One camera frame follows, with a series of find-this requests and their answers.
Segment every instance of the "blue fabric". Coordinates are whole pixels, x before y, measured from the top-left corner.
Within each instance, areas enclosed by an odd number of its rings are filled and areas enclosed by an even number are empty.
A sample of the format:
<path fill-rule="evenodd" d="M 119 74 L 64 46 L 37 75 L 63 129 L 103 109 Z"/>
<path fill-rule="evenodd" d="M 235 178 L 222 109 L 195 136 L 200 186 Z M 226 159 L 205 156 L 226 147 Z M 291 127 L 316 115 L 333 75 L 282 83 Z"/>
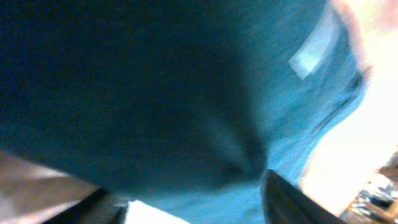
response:
<path fill-rule="evenodd" d="M 289 66 L 324 5 L 7 2 L 0 148 L 190 223 L 264 222 L 266 167 L 297 184 L 363 95 L 346 32 Z"/>

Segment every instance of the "teal fabric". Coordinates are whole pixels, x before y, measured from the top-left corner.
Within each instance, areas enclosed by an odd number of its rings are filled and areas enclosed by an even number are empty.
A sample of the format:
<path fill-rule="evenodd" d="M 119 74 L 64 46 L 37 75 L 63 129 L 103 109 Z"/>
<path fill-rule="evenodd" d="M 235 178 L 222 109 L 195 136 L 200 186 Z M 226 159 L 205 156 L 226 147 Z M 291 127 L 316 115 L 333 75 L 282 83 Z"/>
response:
<path fill-rule="evenodd" d="M 324 5 L 5 2 L 0 148 L 191 223 L 264 222 L 266 167 L 297 185 L 364 93 L 346 31 L 289 66 Z"/>

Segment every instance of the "skin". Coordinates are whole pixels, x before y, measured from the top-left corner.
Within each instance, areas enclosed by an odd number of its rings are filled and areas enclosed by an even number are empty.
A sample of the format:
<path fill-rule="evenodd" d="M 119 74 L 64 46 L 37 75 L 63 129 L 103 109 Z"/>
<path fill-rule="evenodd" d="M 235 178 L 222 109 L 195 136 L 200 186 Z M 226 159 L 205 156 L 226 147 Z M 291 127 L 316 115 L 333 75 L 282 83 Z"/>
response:
<path fill-rule="evenodd" d="M 392 61 L 393 55 L 398 52 L 398 45 L 393 41 L 398 39 L 398 1 L 335 0 L 333 4 L 349 27 L 351 44 L 361 69 L 369 83 L 372 83 L 371 86 L 374 86 L 371 87 L 371 92 L 382 93 L 385 92 L 386 86 L 392 86 L 392 83 L 398 84 L 398 78 L 395 75 L 398 72 Z M 368 97 L 370 100 L 367 101 L 365 109 L 362 109 L 363 106 L 358 109 L 358 111 L 364 111 L 362 115 L 356 115 L 358 113 L 355 112 L 335 129 L 349 129 L 352 133 L 357 132 L 357 136 L 358 133 L 363 134 L 361 130 L 354 129 L 353 126 L 356 122 L 366 123 L 369 119 L 367 115 L 372 113 L 372 108 L 380 106 L 380 104 L 376 105 L 377 99 L 382 97 L 387 96 L 373 94 Z M 387 110 L 393 111 L 396 108 L 387 108 Z M 380 131 L 398 133 L 398 130 L 392 129 L 394 122 L 398 124 L 397 118 L 390 116 L 383 121 L 385 121 L 383 126 L 362 126 L 362 129 L 370 130 L 364 134 L 367 134 L 367 141 L 368 143 L 371 141 L 371 146 L 383 146 L 378 149 L 377 157 L 375 153 L 363 154 L 364 151 L 373 152 L 373 148 L 363 149 L 366 141 L 361 139 L 360 134 L 353 142 L 346 142 L 336 137 L 334 133 L 338 131 L 335 130 L 325 136 L 326 140 L 320 143 L 303 177 L 301 184 L 303 192 L 331 213 L 340 215 L 351 199 L 358 194 L 367 176 L 382 166 L 383 162 L 386 162 L 396 150 L 394 146 L 398 144 L 398 139 L 378 138 L 381 135 L 377 134 Z M 346 159 L 339 161 L 338 166 L 335 166 L 336 163 L 325 163 L 331 158 L 333 160 L 333 153 L 339 154 L 339 152 L 336 153 L 336 149 L 341 149 L 340 154 L 346 154 Z M 358 158 L 359 154 L 362 155 L 362 162 L 354 164 L 354 158 Z M 350 172 L 358 170 L 358 166 L 365 168 L 361 168 L 361 171 Z M 89 183 L 23 161 L 0 150 L 1 223 L 42 223 L 71 207 L 96 189 L 96 186 Z M 342 197 L 333 197 L 336 194 L 328 194 L 330 191 L 338 192 Z"/>

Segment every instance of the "person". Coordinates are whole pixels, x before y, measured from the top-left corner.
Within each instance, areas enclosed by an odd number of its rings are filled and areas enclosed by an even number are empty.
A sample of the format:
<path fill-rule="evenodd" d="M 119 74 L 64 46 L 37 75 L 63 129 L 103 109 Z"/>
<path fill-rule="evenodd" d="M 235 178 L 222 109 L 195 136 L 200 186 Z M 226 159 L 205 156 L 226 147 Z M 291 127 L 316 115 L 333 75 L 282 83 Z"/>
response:
<path fill-rule="evenodd" d="M 0 148 L 190 223 L 266 222 L 366 90 L 325 0 L 3 8 Z"/>

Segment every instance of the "t-shirt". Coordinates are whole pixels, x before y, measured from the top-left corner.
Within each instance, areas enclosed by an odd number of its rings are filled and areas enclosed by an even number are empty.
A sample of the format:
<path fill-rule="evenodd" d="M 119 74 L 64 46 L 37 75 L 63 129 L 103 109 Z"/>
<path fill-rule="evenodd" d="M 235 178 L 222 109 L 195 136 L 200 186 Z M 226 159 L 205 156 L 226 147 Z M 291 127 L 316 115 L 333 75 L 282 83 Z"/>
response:
<path fill-rule="evenodd" d="M 264 222 L 266 170 L 297 185 L 364 92 L 329 7 L 5 2 L 0 148 L 190 223 Z"/>

